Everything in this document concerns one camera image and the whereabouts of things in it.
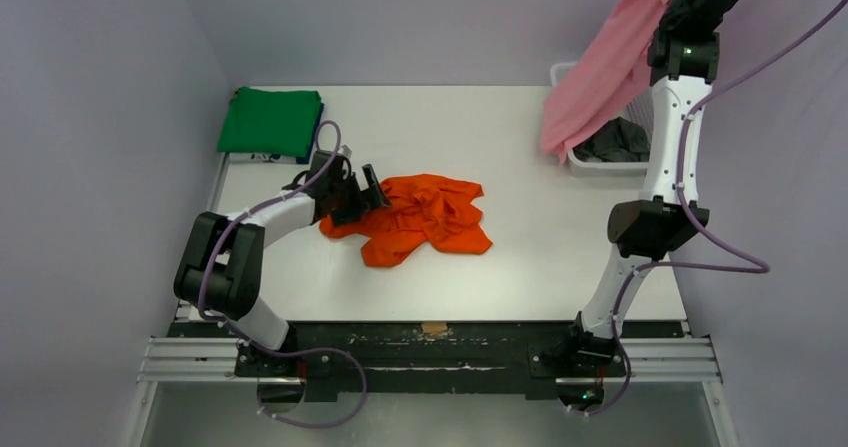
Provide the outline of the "orange t shirt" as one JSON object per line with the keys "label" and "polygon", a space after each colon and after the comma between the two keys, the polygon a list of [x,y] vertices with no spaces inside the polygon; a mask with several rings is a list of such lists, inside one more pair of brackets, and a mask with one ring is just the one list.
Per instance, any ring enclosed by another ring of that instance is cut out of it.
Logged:
{"label": "orange t shirt", "polygon": [[390,205],[360,220],[336,225],[326,217],[319,230],[328,238],[362,235],[368,267],[391,268],[425,243],[448,254],[482,255],[493,245],[481,227],[483,212],[473,205],[481,184],[435,174],[391,177],[381,182]]}

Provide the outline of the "pink t shirt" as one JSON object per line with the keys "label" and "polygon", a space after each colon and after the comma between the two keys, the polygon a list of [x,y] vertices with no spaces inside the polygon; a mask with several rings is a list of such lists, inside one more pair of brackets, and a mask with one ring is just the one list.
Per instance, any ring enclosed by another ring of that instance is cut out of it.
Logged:
{"label": "pink t shirt", "polygon": [[543,102],[540,151],[561,163],[649,87],[647,53],[671,0],[620,0]]}

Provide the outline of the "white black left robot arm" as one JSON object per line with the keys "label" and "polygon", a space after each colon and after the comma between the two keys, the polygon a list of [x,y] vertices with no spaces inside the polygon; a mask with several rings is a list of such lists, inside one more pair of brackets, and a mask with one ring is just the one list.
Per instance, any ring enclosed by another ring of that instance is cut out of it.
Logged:
{"label": "white black left robot arm", "polygon": [[261,346],[259,362],[272,375],[297,366],[290,324],[261,297],[264,251],[284,236],[320,220],[348,226],[391,205],[371,165],[361,187],[346,150],[319,150],[275,197],[239,213],[199,214],[178,265],[173,291],[201,317],[224,322]]}

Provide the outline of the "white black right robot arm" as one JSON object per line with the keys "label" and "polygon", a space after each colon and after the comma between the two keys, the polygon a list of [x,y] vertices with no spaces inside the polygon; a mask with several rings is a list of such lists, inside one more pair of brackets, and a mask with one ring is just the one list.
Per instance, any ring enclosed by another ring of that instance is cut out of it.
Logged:
{"label": "white black right robot arm", "polygon": [[671,0],[649,44],[654,126],[645,181],[636,200],[608,219],[608,264],[561,348],[564,366],[584,374],[619,353],[624,317],[649,271],[707,225],[698,205],[696,164],[703,108],[717,77],[716,31],[739,0]]}

